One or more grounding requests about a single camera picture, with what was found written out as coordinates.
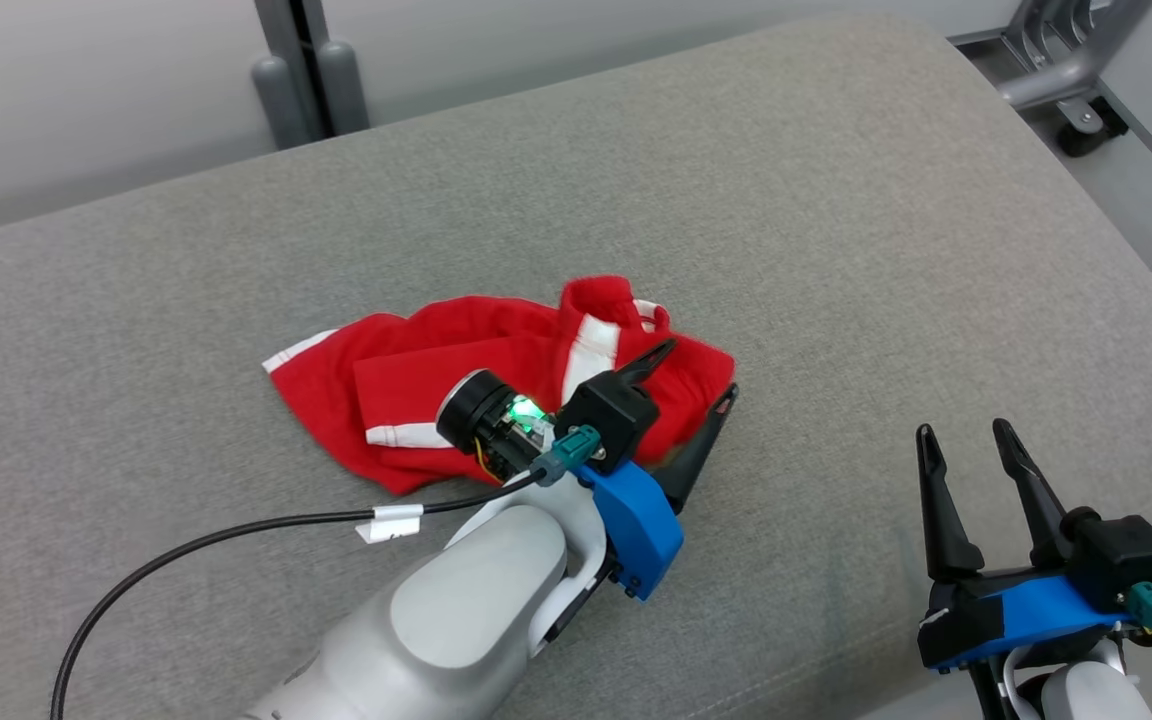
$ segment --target robotic arm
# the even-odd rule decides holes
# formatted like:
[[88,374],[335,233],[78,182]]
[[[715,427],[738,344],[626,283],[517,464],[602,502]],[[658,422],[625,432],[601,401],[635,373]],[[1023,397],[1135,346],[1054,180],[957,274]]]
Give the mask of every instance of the robotic arm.
[[[659,410],[641,382],[672,347],[590,378],[556,415],[488,370],[457,384],[439,433],[525,487],[340,621],[243,719],[483,719],[604,582],[645,602],[682,546],[676,514],[737,395],[728,388],[675,461],[646,473],[632,456]],[[381,507],[359,532],[408,535],[414,507]]]
[[[1033,550],[1029,568],[984,570],[945,483],[931,425],[918,429],[932,592],[918,626],[923,665],[968,670],[986,720],[1152,720],[1126,675],[1123,641],[1152,646],[1152,525],[1066,511],[1011,424],[993,420]],[[1016,683],[1015,670],[1055,667]]]

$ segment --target red cloth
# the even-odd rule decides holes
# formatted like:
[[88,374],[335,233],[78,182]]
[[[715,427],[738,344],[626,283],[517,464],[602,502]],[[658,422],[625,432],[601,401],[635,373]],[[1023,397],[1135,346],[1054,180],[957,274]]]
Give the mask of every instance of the red cloth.
[[270,379],[310,434],[354,473],[406,493],[468,475],[473,457],[435,435],[448,392],[487,367],[553,414],[576,382],[621,367],[666,338],[677,344],[645,382],[660,419],[636,460],[685,442],[732,382],[732,356],[669,329],[662,306],[636,301],[620,276],[575,279],[558,309],[511,297],[461,297],[411,318],[370,314],[266,361]]

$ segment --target gray table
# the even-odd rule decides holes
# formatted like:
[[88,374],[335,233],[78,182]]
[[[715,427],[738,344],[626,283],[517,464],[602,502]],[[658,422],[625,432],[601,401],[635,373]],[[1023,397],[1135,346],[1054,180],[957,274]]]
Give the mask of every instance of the gray table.
[[[820,18],[0,228],[0,719],[44,717],[160,550],[385,500],[262,359],[602,272],[744,393],[652,602],[596,596],[500,717],[847,717],[923,679],[923,420],[992,564],[1028,548],[996,415],[1068,505],[1152,518],[1152,275],[946,41]],[[234,717],[457,523],[179,562],[97,627],[69,717]]]

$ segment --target metal leg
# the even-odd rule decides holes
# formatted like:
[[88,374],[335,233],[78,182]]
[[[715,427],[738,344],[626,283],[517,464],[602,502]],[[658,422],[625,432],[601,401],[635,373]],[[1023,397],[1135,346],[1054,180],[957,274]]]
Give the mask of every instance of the metal leg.
[[[1043,0],[1025,0],[1021,5],[1021,9],[1025,9],[1029,3],[1044,2]],[[1151,5],[1152,0],[1117,0],[1106,10],[1100,22],[1092,28],[1093,32],[1087,33],[1087,39],[1075,47],[1069,56],[1046,65],[1046,67],[1038,67],[1028,76],[1002,83],[998,86],[998,94],[1010,103],[1013,108],[1020,109],[1043,103],[1063,100],[1066,97],[1074,97],[1092,88],[1097,78],[1100,77],[1101,70],[1114,58],[1119,47],[1123,46],[1123,41],[1137,26]],[[1041,15],[1043,8],[1032,9],[1030,13]],[[1021,28],[1025,26],[1025,22],[1032,24],[1032,14],[1030,13],[1025,14],[1024,17],[1021,13],[1016,14],[1016,18],[1023,20]],[[1087,9],[1086,20],[1091,22],[1091,9]],[[1016,47],[1010,43],[1009,47],[1011,47],[1011,53],[1015,53]],[[1021,47],[1026,53],[1029,52],[1029,46],[1021,45]]]

